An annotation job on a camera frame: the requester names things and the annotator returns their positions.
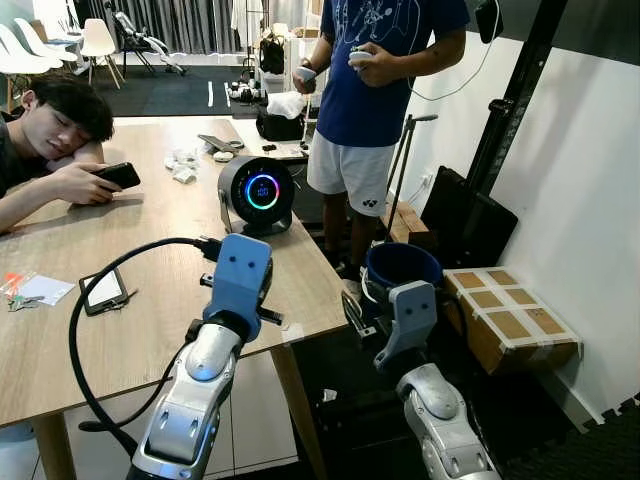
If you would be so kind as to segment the grey curtain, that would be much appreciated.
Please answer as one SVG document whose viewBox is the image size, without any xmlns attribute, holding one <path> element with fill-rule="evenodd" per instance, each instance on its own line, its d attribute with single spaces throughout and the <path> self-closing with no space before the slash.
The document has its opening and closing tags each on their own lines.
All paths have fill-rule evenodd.
<svg viewBox="0 0 640 480">
<path fill-rule="evenodd" d="M 100 18 L 108 24 L 116 46 L 131 51 L 150 47 L 125 35 L 114 15 L 123 12 L 134 26 L 159 38 L 173 52 L 212 54 L 242 52 L 232 28 L 233 0 L 73 0 L 82 20 Z"/>
</svg>

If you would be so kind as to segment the black backpack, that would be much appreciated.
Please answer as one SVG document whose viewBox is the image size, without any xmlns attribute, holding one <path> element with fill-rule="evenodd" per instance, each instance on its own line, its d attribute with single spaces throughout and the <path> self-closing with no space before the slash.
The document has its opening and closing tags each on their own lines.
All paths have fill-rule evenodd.
<svg viewBox="0 0 640 480">
<path fill-rule="evenodd" d="M 265 35 L 259 41 L 259 68 L 261 72 L 283 76 L 285 73 L 285 37 Z"/>
</svg>

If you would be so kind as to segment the blue bucket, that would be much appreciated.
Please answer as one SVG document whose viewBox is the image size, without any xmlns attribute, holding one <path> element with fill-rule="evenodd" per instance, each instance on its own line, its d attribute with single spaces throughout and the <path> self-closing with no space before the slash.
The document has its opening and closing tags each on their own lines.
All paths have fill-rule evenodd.
<svg viewBox="0 0 640 480">
<path fill-rule="evenodd" d="M 430 252 L 416 244 L 387 242 L 366 252 L 360 292 L 365 300 L 384 301 L 390 289 L 412 282 L 435 287 L 443 283 L 443 268 Z"/>
</svg>

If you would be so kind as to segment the black white-faced key tag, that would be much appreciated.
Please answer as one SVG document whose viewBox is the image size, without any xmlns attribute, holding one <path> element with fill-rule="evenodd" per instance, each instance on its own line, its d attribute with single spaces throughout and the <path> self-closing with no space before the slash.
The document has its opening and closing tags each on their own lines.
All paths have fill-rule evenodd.
<svg viewBox="0 0 640 480">
<path fill-rule="evenodd" d="M 84 301 L 84 312 L 88 316 L 105 314 L 106 311 L 123 308 L 133 294 L 124 287 L 119 271 L 113 269 L 102 276 L 95 288 L 88 289 L 87 300 Z"/>
</svg>

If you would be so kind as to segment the black slanted post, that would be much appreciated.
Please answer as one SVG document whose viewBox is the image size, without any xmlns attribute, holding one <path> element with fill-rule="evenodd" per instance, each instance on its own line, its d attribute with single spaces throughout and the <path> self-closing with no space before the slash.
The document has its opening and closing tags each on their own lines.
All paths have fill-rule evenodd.
<svg viewBox="0 0 640 480">
<path fill-rule="evenodd" d="M 529 108 L 532 93 L 538 86 L 567 3 L 568 0 L 540 0 L 506 92 L 500 99 L 490 101 L 490 115 L 467 174 L 468 186 L 481 195 L 489 196 L 497 182 L 509 147 Z"/>
</svg>

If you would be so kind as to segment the standing person blue shirt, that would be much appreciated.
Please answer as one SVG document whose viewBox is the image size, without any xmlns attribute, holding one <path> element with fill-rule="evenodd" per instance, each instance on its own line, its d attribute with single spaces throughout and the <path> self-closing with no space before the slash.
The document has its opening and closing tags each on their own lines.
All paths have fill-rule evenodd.
<svg viewBox="0 0 640 480">
<path fill-rule="evenodd" d="M 329 74 L 306 180 L 323 197 L 326 260 L 357 282 L 387 210 L 412 83 L 462 59 L 470 14 L 465 0 L 323 0 L 320 17 L 320 36 L 301 63 Z M 353 49 L 374 59 L 355 70 Z"/>
</svg>

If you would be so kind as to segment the black flat panel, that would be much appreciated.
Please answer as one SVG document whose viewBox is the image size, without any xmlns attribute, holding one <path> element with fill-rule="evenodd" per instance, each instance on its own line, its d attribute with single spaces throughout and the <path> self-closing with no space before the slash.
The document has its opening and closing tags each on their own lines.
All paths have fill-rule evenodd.
<svg viewBox="0 0 640 480">
<path fill-rule="evenodd" d="M 518 224 L 507 207 L 444 165 L 436 170 L 420 219 L 436 239 L 429 252 L 445 270 L 494 268 Z"/>
</svg>

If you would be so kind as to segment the black rug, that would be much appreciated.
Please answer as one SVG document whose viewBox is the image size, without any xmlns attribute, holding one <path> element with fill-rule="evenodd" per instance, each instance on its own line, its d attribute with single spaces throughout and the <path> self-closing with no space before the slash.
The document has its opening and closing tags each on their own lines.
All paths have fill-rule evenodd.
<svg viewBox="0 0 640 480">
<path fill-rule="evenodd" d="M 233 116 L 256 118 L 256 104 L 241 104 L 228 99 L 224 84 L 242 81 L 247 77 L 238 67 L 187 67 L 187 76 L 177 73 L 154 74 L 146 68 L 131 65 L 124 69 L 119 90 L 108 79 L 106 69 L 93 77 L 93 90 L 108 102 L 116 118 L 122 116 Z M 269 93 L 284 92 L 278 84 L 261 87 Z"/>
</svg>

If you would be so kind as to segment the thin metal stand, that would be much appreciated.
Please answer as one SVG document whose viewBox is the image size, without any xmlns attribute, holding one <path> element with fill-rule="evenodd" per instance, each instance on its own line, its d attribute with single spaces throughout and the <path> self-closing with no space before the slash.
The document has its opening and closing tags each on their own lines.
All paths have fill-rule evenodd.
<svg viewBox="0 0 640 480">
<path fill-rule="evenodd" d="M 399 138 L 399 145 L 396 150 L 396 159 L 393 161 L 393 168 L 390 169 L 388 177 L 388 189 L 393 193 L 392 201 L 388 204 L 387 224 L 385 224 L 384 236 L 381 241 L 389 242 L 390 233 L 392 233 L 394 220 L 396 220 L 396 211 L 403 191 L 404 168 L 406 168 L 408 152 L 412 143 L 413 133 L 416 131 L 417 125 L 422 122 L 431 122 L 438 119 L 438 115 L 425 114 L 419 116 L 407 115 L 404 118 L 402 128 L 402 136 Z"/>
</svg>

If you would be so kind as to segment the black bag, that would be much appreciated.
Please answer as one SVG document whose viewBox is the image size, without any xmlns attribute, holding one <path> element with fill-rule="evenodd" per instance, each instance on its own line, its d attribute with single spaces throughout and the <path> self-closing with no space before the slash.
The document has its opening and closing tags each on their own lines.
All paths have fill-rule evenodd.
<svg viewBox="0 0 640 480">
<path fill-rule="evenodd" d="M 260 136 L 269 142 L 300 141 L 305 133 L 305 120 L 301 114 L 273 114 L 264 105 L 256 106 L 255 125 Z"/>
</svg>

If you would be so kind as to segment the wooden crate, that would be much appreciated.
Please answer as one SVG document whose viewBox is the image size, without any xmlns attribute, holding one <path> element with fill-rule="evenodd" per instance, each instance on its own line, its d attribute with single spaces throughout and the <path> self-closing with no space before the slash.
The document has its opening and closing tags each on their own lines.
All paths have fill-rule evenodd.
<svg viewBox="0 0 640 480">
<path fill-rule="evenodd" d="M 435 234 L 422 223 L 419 214 L 407 202 L 399 201 L 381 219 L 394 242 L 415 244 L 429 251 L 438 247 Z"/>
</svg>

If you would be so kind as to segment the taped cardboard box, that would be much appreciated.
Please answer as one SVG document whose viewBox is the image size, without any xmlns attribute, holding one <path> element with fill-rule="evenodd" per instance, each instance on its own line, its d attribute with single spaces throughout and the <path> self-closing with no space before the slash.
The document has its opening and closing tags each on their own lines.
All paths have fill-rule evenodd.
<svg viewBox="0 0 640 480">
<path fill-rule="evenodd" d="M 506 269 L 445 270 L 443 289 L 461 303 L 444 315 L 490 375 L 556 370 L 582 353 L 570 325 Z"/>
</svg>

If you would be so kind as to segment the black wall-hung device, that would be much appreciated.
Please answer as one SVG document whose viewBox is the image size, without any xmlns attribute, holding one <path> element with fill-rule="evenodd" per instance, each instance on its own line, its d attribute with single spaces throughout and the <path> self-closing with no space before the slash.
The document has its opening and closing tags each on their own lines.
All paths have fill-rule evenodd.
<svg viewBox="0 0 640 480">
<path fill-rule="evenodd" d="M 477 32 L 483 44 L 492 44 L 504 29 L 500 0 L 481 0 L 474 10 Z"/>
</svg>

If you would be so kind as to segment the wooden table leg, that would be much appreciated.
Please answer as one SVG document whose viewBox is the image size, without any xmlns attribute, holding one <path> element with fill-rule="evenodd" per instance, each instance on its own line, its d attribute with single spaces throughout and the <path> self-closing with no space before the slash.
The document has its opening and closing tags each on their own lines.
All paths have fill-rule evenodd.
<svg viewBox="0 0 640 480">
<path fill-rule="evenodd" d="M 300 436 L 305 449 L 308 465 L 317 480 L 329 480 L 323 458 L 323 447 L 317 436 L 312 408 L 303 384 L 302 376 L 293 349 L 289 346 L 278 346 L 269 351 L 275 365 L 276 374 L 282 384 L 285 402 L 291 412 L 291 421 Z"/>
<path fill-rule="evenodd" d="M 46 480 L 77 480 L 64 413 L 47 413 L 31 420 Z"/>
</svg>

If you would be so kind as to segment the white shell chair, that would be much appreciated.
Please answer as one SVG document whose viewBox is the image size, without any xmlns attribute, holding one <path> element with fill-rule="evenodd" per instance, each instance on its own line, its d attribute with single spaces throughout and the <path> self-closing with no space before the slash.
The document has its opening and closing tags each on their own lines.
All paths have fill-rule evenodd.
<svg viewBox="0 0 640 480">
<path fill-rule="evenodd" d="M 4 74 L 6 82 L 5 111 L 13 106 L 15 78 L 18 76 L 37 76 L 63 67 L 58 58 L 44 58 L 28 52 L 12 29 L 0 24 L 0 74 Z"/>
<path fill-rule="evenodd" d="M 37 29 L 27 19 L 15 18 L 14 22 L 26 41 L 26 47 L 18 47 L 18 50 L 27 52 L 29 58 L 35 59 L 41 67 L 54 70 L 63 68 L 67 63 L 76 63 L 77 56 L 68 52 L 67 46 L 56 46 L 42 41 Z"/>
<path fill-rule="evenodd" d="M 113 35 L 106 27 L 104 20 L 100 18 L 84 19 L 82 29 L 82 45 L 79 54 L 86 59 L 90 69 L 88 69 L 88 81 L 93 83 L 93 73 L 99 65 L 104 65 L 108 69 L 111 82 L 119 88 L 122 82 L 122 74 L 116 69 L 113 55 L 118 52 Z"/>
</svg>

